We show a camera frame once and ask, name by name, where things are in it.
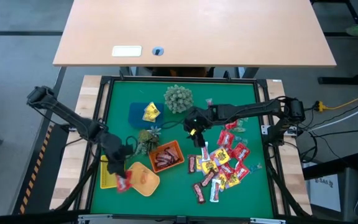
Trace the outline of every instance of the orange bowl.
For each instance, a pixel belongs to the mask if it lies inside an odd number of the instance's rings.
[[[177,151],[178,156],[179,156],[179,161],[174,163],[174,164],[172,164],[172,165],[170,165],[170,166],[164,167],[164,168],[157,168],[157,166],[156,166],[156,164],[154,162],[155,157],[157,156],[157,154],[159,152],[163,151],[167,147],[172,147]],[[157,147],[157,150],[149,153],[149,159],[150,159],[150,162],[152,164],[152,167],[153,167],[153,170],[154,170],[155,173],[158,173],[158,172],[161,172],[163,170],[169,169],[169,168],[174,167],[174,166],[176,166],[178,164],[184,163],[184,161],[185,161],[185,158],[183,157],[183,153],[181,153],[179,144],[178,144],[178,142],[176,140],[174,140],[172,142],[168,142],[166,144],[163,144],[162,146]]]

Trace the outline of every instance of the yellow cable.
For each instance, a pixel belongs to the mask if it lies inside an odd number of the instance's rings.
[[[324,106],[324,105],[323,105],[323,109],[324,109],[324,110],[336,110],[336,109],[342,108],[342,107],[344,107],[344,106],[347,106],[347,105],[349,105],[349,104],[351,104],[351,103],[354,103],[354,102],[356,102],[356,101],[358,101],[358,98],[356,98],[356,99],[354,99],[354,100],[352,100],[352,101],[349,101],[349,102],[347,102],[347,103],[344,103],[344,104],[342,104],[341,106],[336,106],[336,107],[334,107],[334,108],[330,108],[330,107],[327,107],[327,106]]]

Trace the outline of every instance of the wooden desk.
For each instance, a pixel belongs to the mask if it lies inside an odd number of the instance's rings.
[[[78,97],[76,113],[92,118],[93,112],[95,110],[95,102],[99,91],[101,76],[85,76],[83,80],[83,84],[81,87],[80,95]],[[281,80],[267,80],[268,84],[268,92],[270,98],[275,98],[277,96],[283,96],[284,90]],[[99,112],[99,117],[101,118],[103,115],[103,109],[106,102],[108,92],[108,85],[105,86],[103,97],[101,101],[101,111]],[[68,142],[78,139],[79,136],[77,133],[70,133],[68,136]],[[290,142],[296,144],[295,140],[290,137],[285,137],[286,142]],[[85,141],[79,141],[74,144],[66,147],[62,164],[60,166],[55,190],[53,193],[52,201],[50,204],[50,208],[57,208],[67,197],[70,192],[73,190],[74,186],[78,183],[81,166],[84,160],[85,154]],[[297,150],[290,145],[284,145],[280,147],[280,155],[282,160],[283,173],[285,177],[285,183],[287,188],[294,196],[296,201],[302,206],[302,208],[311,214],[310,202],[308,198],[308,194],[305,187],[305,181],[303,179],[302,168],[300,164],[300,160],[298,157]],[[85,207],[86,198],[88,195],[88,187],[87,184],[84,188],[83,195],[81,197],[80,208]],[[278,211],[280,214],[283,214],[283,204],[281,193],[277,186],[275,186],[276,190],[276,198]]]
[[[115,45],[142,55],[112,57]],[[75,0],[53,64],[336,65],[309,0]]]

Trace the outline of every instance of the green table mat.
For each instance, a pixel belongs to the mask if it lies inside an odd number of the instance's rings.
[[[214,104],[229,103],[245,105],[255,103],[254,86],[249,84],[228,83],[168,83],[168,82],[114,82],[107,126],[109,132],[125,140],[128,136],[137,137],[139,129],[128,123],[129,105],[135,102],[164,103],[164,93],[168,86],[178,84],[193,92],[194,105],[207,108],[205,99],[212,98]],[[184,114],[172,114],[165,106],[164,122],[179,121]],[[260,135],[260,124],[257,117],[249,118],[243,127],[246,132],[237,134],[248,140],[251,153],[244,161],[246,166],[262,164],[263,169],[247,175],[239,185],[219,193],[219,202],[209,201],[211,184],[203,188],[207,200],[198,204],[192,189],[194,183],[203,179],[202,172],[188,174],[188,154],[201,155],[201,150],[195,148],[193,141],[187,139],[182,125],[162,130],[160,144],[177,140],[185,157],[185,162],[158,173],[160,185],[155,192],[144,197],[135,189],[117,193],[114,189],[100,188],[100,170],[95,182],[91,213],[112,213],[121,215],[183,215],[192,217],[258,217],[272,218],[272,201],[269,193],[267,173],[265,170],[264,153]],[[204,132],[204,138],[209,142],[209,152],[218,148],[216,144],[222,126],[215,126]],[[152,166],[148,156],[139,155],[130,159],[126,167],[134,162],[141,162],[149,169]],[[232,167],[236,164],[231,159]]]

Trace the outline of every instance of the gray carpet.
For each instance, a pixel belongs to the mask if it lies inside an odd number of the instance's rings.
[[[352,2],[358,12],[358,1]],[[71,4],[72,0],[0,0],[0,30],[63,30]],[[314,9],[325,31],[341,32],[353,24],[343,4],[316,3]],[[53,86],[58,68],[52,66],[52,60],[59,40],[59,37],[0,37],[0,138],[4,139],[0,146],[0,215],[10,212],[41,120],[39,114],[25,105],[26,96],[36,85]],[[318,84],[318,76],[350,77],[358,72],[357,39],[330,38],[328,43],[338,64],[336,68],[261,68],[256,78],[282,79],[286,94],[299,98],[306,106],[316,100],[335,106],[357,98],[358,86]],[[83,76],[103,74],[117,74],[117,68],[69,68],[59,100],[74,108]],[[314,123],[346,109],[315,113]],[[357,116],[317,133],[356,128]],[[358,150],[358,134],[330,136],[327,140],[340,156]],[[301,151],[313,145],[306,135],[297,142]],[[322,141],[317,159],[335,159]]]

